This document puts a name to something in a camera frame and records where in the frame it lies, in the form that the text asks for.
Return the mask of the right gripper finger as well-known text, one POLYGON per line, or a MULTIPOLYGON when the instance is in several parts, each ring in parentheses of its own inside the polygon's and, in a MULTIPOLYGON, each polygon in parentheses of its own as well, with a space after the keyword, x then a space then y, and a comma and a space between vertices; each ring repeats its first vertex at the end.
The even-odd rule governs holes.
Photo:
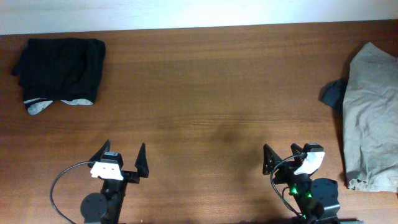
POLYGON ((307 156, 307 153, 303 150, 303 148, 301 148, 299 145, 297 145, 296 143, 292 143, 292 145, 290 146, 291 150, 292 150, 292 154, 294 156, 294 161, 296 164, 302 164, 304 159, 307 156))
POLYGON ((268 145, 265 144, 263 147, 263 168, 262 174, 263 175, 270 175, 271 171, 275 168, 275 166, 282 161, 282 159, 273 151, 273 149, 268 145))

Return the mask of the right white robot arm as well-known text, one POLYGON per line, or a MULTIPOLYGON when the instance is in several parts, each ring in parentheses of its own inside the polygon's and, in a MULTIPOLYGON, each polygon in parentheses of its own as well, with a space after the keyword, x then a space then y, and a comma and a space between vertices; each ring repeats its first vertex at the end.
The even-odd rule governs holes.
POLYGON ((283 159, 268 144, 263 146, 262 174, 268 175, 271 187, 295 214, 293 223, 362 223, 356 219, 340 219, 338 183, 333 179, 311 176, 320 168, 324 148, 317 143, 290 146, 292 155, 283 159))

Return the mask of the khaki cargo shorts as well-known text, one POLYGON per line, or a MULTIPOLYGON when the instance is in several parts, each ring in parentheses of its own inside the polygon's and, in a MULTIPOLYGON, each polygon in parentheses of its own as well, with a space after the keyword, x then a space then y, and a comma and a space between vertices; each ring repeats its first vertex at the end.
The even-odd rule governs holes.
POLYGON ((349 189, 397 192, 397 57, 370 42, 349 65, 343 152, 349 189))

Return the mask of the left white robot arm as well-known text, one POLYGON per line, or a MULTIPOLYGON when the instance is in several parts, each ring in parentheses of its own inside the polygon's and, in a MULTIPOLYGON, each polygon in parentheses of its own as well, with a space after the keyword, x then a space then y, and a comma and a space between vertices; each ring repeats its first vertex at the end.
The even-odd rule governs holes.
POLYGON ((141 145, 137 155, 135 171, 122 170, 123 157, 118 152, 111 152, 110 146, 107 140, 89 160, 92 178, 101 179, 103 186, 100 192, 91 193, 82 200, 80 212, 85 223, 118 223, 127 185, 138 184, 149 176, 145 144, 141 145))

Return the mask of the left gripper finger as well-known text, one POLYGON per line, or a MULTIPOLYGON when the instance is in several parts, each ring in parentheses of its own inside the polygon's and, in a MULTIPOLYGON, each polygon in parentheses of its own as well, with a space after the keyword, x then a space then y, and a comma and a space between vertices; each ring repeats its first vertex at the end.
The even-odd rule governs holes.
POLYGON ((146 145, 144 143, 142 143, 140 147, 134 166, 137 169, 137 174, 140 178, 149 177, 149 166, 146 158, 146 145))
POLYGON ((95 162, 99 162, 101 160, 101 158, 103 157, 103 155, 105 154, 105 152, 109 152, 110 146, 111 146, 111 143, 110 143, 110 140, 108 139, 103 144, 103 146, 90 158, 88 167, 93 167, 95 162))

